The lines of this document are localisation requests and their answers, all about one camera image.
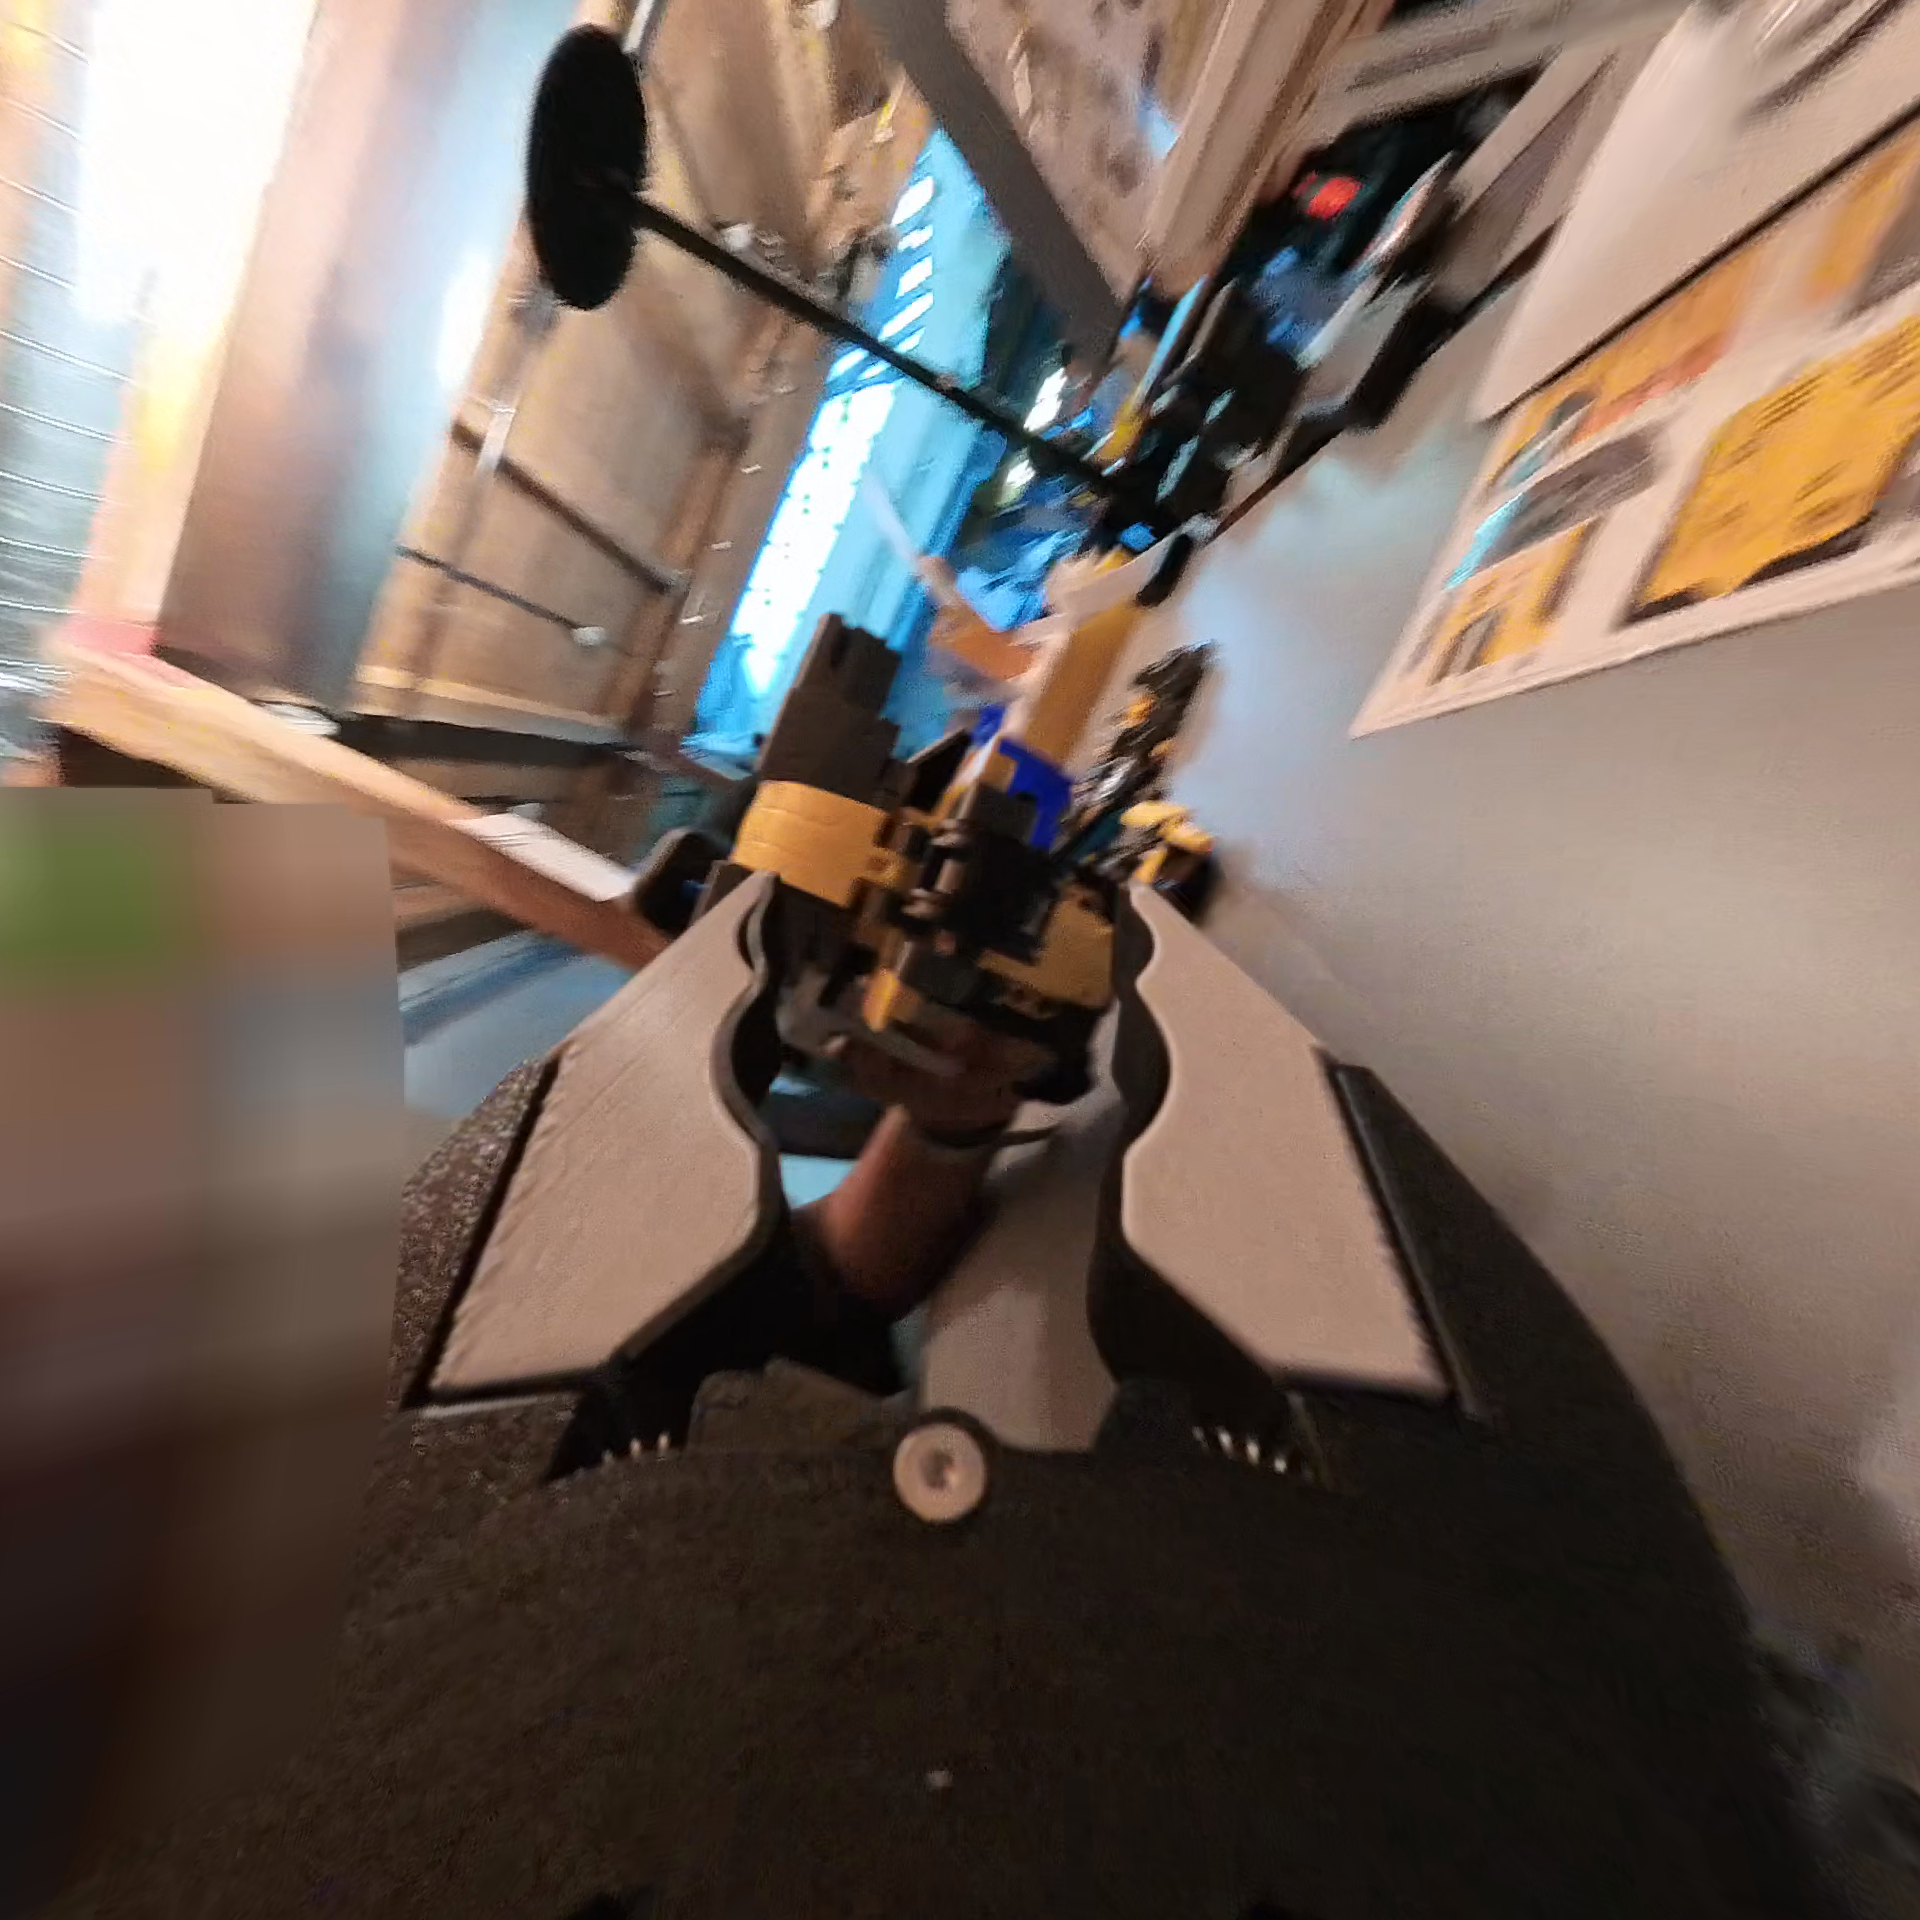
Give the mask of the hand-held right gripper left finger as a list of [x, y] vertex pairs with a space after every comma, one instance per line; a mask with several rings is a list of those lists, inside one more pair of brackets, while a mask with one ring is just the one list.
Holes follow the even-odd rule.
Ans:
[[776, 909], [779, 883], [746, 879], [555, 1050], [429, 1340], [428, 1402], [587, 1387], [769, 1246]]

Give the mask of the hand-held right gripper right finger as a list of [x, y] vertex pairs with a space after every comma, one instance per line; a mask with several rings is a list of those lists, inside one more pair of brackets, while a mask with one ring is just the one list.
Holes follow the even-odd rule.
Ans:
[[1115, 935], [1116, 1255], [1253, 1379], [1387, 1398], [1452, 1382], [1318, 1037], [1155, 890]]

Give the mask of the yellow grey toy vehicle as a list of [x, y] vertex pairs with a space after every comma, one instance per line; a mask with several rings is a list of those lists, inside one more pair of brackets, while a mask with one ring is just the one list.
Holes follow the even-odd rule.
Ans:
[[[1055, 613], [1013, 634], [1006, 727], [1058, 632]], [[1032, 804], [971, 748], [971, 729], [898, 752], [886, 718], [899, 656], [835, 613], [820, 625], [765, 734], [733, 844], [668, 833], [639, 871], [637, 908], [684, 934], [754, 873], [779, 883], [765, 935], [791, 1052], [869, 1042], [930, 1069], [959, 1024], [1013, 1042], [1024, 1096], [1080, 1099], [1115, 993], [1111, 887], [1034, 844]]]

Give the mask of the pile of toy building parts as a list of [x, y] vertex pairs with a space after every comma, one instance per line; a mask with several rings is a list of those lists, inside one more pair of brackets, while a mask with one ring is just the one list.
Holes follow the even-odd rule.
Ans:
[[1073, 784], [1058, 851], [1089, 865], [1125, 833], [1170, 816], [1165, 794], [1187, 718], [1214, 675], [1215, 647], [1193, 642], [1148, 662], [1132, 678], [1115, 729]]

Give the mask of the yellow black sticker sheet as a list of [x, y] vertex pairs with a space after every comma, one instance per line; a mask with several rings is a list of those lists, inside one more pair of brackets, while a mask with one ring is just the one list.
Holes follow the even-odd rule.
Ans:
[[1362, 739], [1916, 588], [1918, 131], [1500, 412]]

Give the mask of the black pole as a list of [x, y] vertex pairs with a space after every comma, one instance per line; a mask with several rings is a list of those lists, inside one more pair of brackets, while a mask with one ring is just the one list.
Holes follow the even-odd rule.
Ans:
[[1108, 463], [1024, 425], [1008, 408], [938, 371], [820, 300], [800, 280], [723, 246], [645, 193], [649, 124], [639, 72], [622, 40], [598, 27], [574, 27], [540, 69], [525, 147], [522, 224], [540, 282], [566, 310], [590, 314], [627, 282], [639, 240], [657, 239], [700, 262], [763, 306], [938, 398], [1020, 449], [1034, 469], [1073, 482], [1116, 516], [1116, 528], [1170, 538], [1189, 516], [1161, 501], [1159, 485], [1137, 466]]

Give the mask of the white book stand black board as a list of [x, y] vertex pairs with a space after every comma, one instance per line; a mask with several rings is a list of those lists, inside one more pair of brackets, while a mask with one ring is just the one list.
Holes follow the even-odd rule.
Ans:
[[[1191, 439], [1198, 401], [1248, 390], [1257, 438], [1335, 399], [1321, 366], [1399, 300], [1372, 361], [1522, 267], [1520, 398], [1678, 291], [1729, 242], [1880, 136], [1916, 122], [1916, 5], [947, 5], [973, 61], [1100, 272], [1162, 277], [1198, 306], [1144, 419]], [[1520, 82], [1497, 125], [1367, 184], [1372, 240], [1308, 342], [1273, 326], [1229, 225], [1289, 162], [1446, 102]]]

